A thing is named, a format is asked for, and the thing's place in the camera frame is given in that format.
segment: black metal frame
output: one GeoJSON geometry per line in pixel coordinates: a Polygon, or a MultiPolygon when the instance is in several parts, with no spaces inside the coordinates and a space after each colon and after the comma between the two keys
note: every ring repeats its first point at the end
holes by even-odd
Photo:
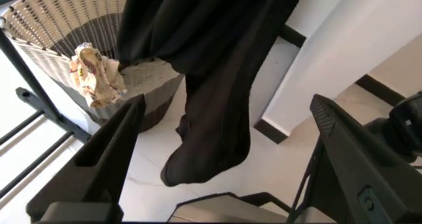
{"type": "Polygon", "coordinates": [[[28,85],[31,87],[32,92],[24,88],[17,88],[16,94],[23,102],[31,105],[36,112],[29,116],[25,121],[21,122],[18,126],[9,131],[6,135],[0,138],[0,146],[7,140],[11,139],[14,135],[18,134],[22,129],[28,126],[31,122],[36,120],[40,115],[44,115],[55,124],[59,125],[66,133],[60,137],[47,151],[45,151],[39,158],[31,163],[23,172],[15,177],[8,185],[0,190],[0,198],[7,195],[20,181],[22,181],[27,175],[29,175],[41,162],[43,162],[49,155],[51,155],[62,143],[64,143],[72,135],[80,140],[82,143],[87,142],[91,135],[82,130],[79,126],[74,124],[68,118],[64,117],[57,110],[54,103],[50,100],[47,93],[42,88],[34,74],[32,74],[28,65],[24,62],[18,51],[15,49],[10,40],[6,37],[5,33],[0,30],[0,49],[13,64],[19,74],[25,79],[28,85]]]}

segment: wicker basket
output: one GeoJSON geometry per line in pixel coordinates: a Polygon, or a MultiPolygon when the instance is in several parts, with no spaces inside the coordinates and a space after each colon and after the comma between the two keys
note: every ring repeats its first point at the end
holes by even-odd
{"type": "Polygon", "coordinates": [[[2,29],[97,123],[107,121],[125,100],[144,94],[143,131],[161,121],[183,79],[169,63],[154,60],[126,67],[121,74],[128,92],[116,104],[100,109],[88,107],[69,75],[71,56],[83,42],[115,59],[125,1],[19,0],[4,13],[2,29]]]}

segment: white wicker weave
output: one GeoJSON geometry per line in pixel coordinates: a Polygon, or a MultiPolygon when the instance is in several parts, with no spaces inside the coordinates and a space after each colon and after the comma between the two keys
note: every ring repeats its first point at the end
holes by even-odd
{"type": "MultiPolygon", "coordinates": [[[[52,79],[74,88],[70,57],[83,42],[115,58],[117,33],[126,0],[19,0],[2,18],[6,35],[52,79]]],[[[155,60],[121,71],[128,92],[122,99],[147,94],[179,76],[155,60]]]]}

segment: woven basket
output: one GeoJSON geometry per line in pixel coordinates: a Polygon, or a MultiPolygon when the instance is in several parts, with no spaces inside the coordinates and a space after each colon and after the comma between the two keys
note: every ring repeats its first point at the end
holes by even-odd
{"type": "Polygon", "coordinates": [[[116,41],[126,0],[19,0],[2,17],[2,29],[50,78],[97,123],[107,121],[125,102],[146,98],[142,131],[161,121],[183,76],[159,59],[129,65],[121,71],[128,92],[105,108],[89,108],[76,91],[69,63],[83,42],[115,59],[116,41]]]}

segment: white pillar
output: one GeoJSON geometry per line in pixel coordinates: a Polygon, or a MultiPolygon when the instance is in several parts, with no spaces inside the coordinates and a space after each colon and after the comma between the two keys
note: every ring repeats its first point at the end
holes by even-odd
{"type": "Polygon", "coordinates": [[[336,97],[420,33],[422,0],[341,0],[304,43],[263,119],[290,135],[311,114],[314,94],[336,97]]]}

